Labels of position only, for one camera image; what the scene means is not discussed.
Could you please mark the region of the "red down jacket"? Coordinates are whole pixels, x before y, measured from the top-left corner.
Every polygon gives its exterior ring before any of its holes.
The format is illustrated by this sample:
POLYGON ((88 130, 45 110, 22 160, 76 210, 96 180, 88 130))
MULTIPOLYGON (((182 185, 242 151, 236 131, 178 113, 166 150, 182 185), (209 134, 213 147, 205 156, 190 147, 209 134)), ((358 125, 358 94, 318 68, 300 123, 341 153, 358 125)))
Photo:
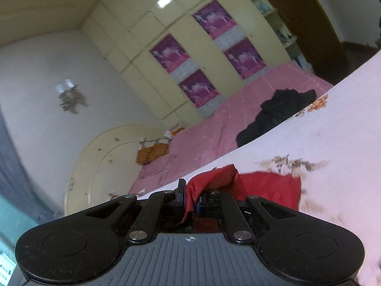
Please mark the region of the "red down jacket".
POLYGON ((272 172, 240 174, 233 164, 215 168, 194 176, 186 186, 184 217, 180 225, 185 230, 211 232, 222 224, 229 236, 235 232, 251 232, 239 204, 246 204, 249 196, 275 202, 292 210, 298 209, 301 198, 301 179, 272 172), (201 193, 207 190, 220 192, 219 214, 198 214, 196 205, 201 193))

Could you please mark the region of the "pink checked bedspread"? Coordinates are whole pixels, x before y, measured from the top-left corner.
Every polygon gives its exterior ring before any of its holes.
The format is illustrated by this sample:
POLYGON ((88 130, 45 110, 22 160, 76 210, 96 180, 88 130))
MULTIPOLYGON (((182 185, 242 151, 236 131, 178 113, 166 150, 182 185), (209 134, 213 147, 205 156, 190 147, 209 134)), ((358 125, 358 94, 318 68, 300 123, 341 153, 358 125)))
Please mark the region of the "pink checked bedspread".
POLYGON ((267 71, 226 99, 212 116, 175 135, 166 155, 143 166, 130 192, 156 190, 235 150, 238 133, 255 120, 261 104, 276 90, 315 90, 320 97, 331 88, 332 84, 293 62, 267 71))

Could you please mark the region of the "cream round headboard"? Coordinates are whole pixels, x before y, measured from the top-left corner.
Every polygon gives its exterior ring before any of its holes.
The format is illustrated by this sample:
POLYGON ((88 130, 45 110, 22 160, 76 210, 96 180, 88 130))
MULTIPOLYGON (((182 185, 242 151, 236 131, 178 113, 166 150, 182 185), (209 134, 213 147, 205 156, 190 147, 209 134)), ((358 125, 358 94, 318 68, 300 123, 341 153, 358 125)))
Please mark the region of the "cream round headboard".
POLYGON ((140 140, 157 139, 164 131, 146 125, 111 128, 83 150, 69 179, 65 214, 127 194, 142 166, 136 163, 140 140))

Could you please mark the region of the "lower left purple poster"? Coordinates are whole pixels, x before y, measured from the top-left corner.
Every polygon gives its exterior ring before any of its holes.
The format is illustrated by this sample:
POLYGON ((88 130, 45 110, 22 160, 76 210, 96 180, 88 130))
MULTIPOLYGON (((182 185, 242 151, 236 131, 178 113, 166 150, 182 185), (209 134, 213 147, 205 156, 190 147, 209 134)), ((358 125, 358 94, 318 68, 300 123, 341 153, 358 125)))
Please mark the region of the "lower left purple poster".
POLYGON ((201 70, 184 79, 179 86, 196 108, 201 108, 219 95, 201 70))

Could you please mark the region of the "purple poster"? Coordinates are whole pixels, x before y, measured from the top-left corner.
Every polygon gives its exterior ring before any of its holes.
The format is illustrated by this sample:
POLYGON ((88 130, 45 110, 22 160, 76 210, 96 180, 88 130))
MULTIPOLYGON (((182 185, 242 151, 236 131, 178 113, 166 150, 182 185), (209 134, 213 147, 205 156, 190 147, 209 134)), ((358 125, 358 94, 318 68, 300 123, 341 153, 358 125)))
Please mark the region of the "purple poster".
POLYGON ((152 47, 150 53, 169 74, 190 58, 171 34, 152 47))
POLYGON ((237 26, 231 15, 217 0, 212 0, 192 17, 213 40, 237 26))
POLYGON ((245 82, 256 79, 267 65, 248 38, 225 50, 225 57, 245 82))
POLYGON ((201 108, 219 95, 201 70, 184 79, 179 86, 196 108, 201 108))

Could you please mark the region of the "black garment on bed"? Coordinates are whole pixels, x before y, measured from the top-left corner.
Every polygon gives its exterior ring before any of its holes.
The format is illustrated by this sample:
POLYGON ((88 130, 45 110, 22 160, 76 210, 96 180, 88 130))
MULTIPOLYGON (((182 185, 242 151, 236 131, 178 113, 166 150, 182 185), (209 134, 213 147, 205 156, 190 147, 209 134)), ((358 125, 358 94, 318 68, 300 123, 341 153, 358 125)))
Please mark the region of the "black garment on bed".
POLYGON ((261 104, 261 111, 255 120, 236 136, 237 146, 243 147, 269 132, 312 104, 316 98, 313 89, 307 92, 294 89, 276 90, 271 99, 261 104))

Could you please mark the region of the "floral white bed sheet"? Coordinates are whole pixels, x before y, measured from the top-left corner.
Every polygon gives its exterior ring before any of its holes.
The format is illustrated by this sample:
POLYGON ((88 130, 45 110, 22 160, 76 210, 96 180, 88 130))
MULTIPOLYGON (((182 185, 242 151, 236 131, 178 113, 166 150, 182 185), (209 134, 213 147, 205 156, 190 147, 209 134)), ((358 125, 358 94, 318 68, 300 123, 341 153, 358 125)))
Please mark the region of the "floral white bed sheet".
POLYGON ((240 170, 298 174, 302 195, 288 218, 249 199, 269 228, 251 245, 221 234, 161 234, 134 247, 111 285, 379 285, 380 55, 308 108, 216 160, 240 170))

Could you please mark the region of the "upper left purple poster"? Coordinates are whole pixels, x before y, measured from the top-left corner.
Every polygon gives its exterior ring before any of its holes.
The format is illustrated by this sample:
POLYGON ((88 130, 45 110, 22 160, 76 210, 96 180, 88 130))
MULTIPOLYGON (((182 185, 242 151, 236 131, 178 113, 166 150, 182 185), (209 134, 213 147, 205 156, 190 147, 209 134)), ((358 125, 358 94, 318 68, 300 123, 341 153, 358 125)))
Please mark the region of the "upper left purple poster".
POLYGON ((152 47, 150 53, 169 74, 190 58, 171 34, 152 47))

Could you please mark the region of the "lower right purple poster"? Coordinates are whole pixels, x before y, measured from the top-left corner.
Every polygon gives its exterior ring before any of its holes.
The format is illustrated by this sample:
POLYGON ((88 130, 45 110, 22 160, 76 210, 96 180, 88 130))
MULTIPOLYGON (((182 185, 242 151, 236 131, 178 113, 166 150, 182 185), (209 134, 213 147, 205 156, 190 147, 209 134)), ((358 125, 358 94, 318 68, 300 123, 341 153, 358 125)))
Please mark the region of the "lower right purple poster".
POLYGON ((225 50, 225 57, 245 82, 256 79, 267 65, 248 38, 225 50))

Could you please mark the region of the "cream built-in wardrobe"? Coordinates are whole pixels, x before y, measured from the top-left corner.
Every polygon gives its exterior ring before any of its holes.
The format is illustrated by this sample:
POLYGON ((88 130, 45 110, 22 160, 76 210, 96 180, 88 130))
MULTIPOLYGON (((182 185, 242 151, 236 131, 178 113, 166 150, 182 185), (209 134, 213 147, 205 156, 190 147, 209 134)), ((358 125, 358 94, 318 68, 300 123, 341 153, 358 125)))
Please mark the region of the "cream built-in wardrobe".
POLYGON ((219 2, 232 16, 268 67, 291 60, 286 46, 251 0, 100 0, 82 26, 102 55, 167 127, 181 121, 196 125, 202 116, 151 54, 165 36, 176 39, 223 97, 244 85, 223 48, 194 17, 212 1, 219 2))

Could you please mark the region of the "grey blue curtain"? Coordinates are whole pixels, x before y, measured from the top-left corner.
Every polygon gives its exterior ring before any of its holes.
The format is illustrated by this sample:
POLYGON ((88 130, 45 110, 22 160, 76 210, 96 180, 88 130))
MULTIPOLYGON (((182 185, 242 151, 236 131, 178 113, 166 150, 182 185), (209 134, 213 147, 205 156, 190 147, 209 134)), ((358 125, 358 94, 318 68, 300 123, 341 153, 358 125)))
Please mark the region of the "grey blue curtain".
POLYGON ((27 230, 63 217, 25 169, 1 116, 1 237, 14 246, 27 230))

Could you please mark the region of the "upper right purple poster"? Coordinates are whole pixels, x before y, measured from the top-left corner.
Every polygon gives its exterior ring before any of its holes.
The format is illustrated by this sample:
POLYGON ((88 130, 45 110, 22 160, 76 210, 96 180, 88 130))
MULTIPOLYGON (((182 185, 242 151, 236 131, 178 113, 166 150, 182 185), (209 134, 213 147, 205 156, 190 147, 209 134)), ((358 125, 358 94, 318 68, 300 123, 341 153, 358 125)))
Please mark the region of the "upper right purple poster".
POLYGON ((237 26, 231 15, 217 0, 212 0, 192 17, 213 40, 237 26))

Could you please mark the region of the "brown wooden door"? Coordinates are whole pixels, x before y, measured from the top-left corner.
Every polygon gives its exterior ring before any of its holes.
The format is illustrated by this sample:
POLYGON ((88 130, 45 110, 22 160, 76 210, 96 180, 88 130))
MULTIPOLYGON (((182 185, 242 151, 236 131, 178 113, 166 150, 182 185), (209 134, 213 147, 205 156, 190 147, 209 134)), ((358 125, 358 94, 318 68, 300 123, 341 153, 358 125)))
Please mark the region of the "brown wooden door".
POLYGON ((268 0, 318 77, 335 85, 344 78, 347 57, 327 14, 318 0, 268 0))

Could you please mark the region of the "silver wall lamp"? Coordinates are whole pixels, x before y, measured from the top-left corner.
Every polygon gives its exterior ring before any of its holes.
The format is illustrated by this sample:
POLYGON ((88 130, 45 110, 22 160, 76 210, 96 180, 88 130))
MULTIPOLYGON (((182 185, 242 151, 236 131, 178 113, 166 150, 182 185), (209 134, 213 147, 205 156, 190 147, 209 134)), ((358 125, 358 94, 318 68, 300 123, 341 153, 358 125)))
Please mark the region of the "silver wall lamp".
POLYGON ((63 83, 56 85, 56 90, 59 94, 60 107, 65 112, 78 114, 78 106, 87 107, 86 96, 81 93, 78 85, 73 84, 70 79, 65 79, 63 83))

